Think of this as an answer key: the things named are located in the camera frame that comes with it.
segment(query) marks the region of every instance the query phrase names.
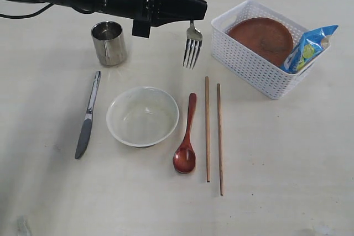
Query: snack bag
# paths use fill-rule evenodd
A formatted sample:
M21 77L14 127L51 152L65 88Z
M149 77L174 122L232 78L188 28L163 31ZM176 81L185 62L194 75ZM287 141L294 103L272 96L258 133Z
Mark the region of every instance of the snack bag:
M304 33L280 68L290 74L299 72L307 63L328 48L329 39L337 28L338 25L332 25Z

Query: wooden plate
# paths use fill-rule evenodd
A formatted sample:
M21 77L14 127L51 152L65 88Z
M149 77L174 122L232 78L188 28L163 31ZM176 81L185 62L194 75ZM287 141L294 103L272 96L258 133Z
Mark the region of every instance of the wooden plate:
M281 66L293 49L293 37L289 30L268 18L245 20L228 34L275 66Z

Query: stainless steel cup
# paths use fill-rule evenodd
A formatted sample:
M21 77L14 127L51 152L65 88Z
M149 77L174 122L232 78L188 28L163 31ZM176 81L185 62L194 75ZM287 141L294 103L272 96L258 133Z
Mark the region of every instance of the stainless steel cup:
M100 22L92 28L91 35L101 65L117 66L126 61L123 28L118 23Z

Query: wooden spoon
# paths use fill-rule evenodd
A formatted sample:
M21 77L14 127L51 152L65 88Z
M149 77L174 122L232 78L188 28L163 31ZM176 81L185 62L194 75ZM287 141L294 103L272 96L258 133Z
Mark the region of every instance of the wooden spoon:
M188 104L188 118L187 118L187 128L186 134L182 141L182 144L176 150L175 155L173 156L173 166L175 170L181 174L189 174L195 168L196 157L193 151L192 144L190 143L190 131L193 121L193 116L195 108L197 105L197 95L191 93L189 96Z

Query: metal fork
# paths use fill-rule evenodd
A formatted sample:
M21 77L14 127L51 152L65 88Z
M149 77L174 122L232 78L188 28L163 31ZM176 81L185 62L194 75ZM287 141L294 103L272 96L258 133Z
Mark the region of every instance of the metal fork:
M191 20L190 27L187 30L187 42L186 50L184 52L183 66L192 69L194 68L195 64L197 63L202 43L203 35L199 30L195 28L194 20Z

